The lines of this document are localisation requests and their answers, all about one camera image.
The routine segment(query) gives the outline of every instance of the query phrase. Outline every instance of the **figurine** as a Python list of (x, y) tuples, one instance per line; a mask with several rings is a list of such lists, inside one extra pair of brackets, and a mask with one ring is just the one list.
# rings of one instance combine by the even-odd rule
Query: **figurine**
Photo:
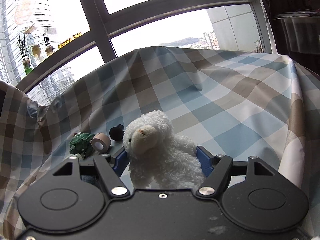
[(36, 65), (39, 65), (41, 62), (43, 62), (45, 59), (41, 55), (41, 48), (39, 44), (35, 44), (32, 46), (32, 53), (36, 60)]
[(75, 133), (73, 139), (69, 143), (70, 154), (80, 154), (83, 159), (89, 157), (94, 149), (90, 143), (95, 134), (90, 133)]

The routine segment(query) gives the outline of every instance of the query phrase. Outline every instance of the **tape roll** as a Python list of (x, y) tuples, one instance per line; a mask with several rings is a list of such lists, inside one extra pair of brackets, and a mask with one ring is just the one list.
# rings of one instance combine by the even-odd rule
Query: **tape roll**
[(90, 143), (97, 152), (106, 153), (111, 145), (111, 140), (106, 134), (99, 132), (92, 138)]

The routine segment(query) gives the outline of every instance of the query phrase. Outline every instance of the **white fur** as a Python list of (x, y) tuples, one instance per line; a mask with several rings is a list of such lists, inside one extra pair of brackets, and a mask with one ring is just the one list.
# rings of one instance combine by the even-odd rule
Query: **white fur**
[(170, 119), (161, 111), (132, 121), (123, 145), (135, 188), (146, 188), (155, 179), (162, 189), (197, 189), (204, 181), (196, 144), (187, 136), (174, 135)]

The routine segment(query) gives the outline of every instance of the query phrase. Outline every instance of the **glass building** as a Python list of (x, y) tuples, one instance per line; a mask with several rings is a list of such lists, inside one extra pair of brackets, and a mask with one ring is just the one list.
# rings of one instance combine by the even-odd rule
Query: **glass building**
[[(54, 26), (49, 0), (0, 0), (1, 80), (16, 86), (26, 76), (17, 44), (19, 35), (25, 32), (27, 54), (35, 68), (36, 60), (31, 48), (39, 44), (42, 56), (46, 57), (43, 33), (47, 31), (50, 44), (57, 50), (61, 41)], [(50, 104), (73, 82), (73, 74), (64, 65), (42, 80), (28, 96), (40, 104)]]

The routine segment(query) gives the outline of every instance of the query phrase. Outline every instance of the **black rubber suction cup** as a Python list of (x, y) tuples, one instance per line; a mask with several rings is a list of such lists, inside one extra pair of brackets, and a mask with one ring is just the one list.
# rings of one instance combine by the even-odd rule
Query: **black rubber suction cup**
[(118, 124), (115, 127), (112, 127), (109, 131), (109, 136), (114, 141), (122, 141), (124, 134), (124, 127), (122, 124)]

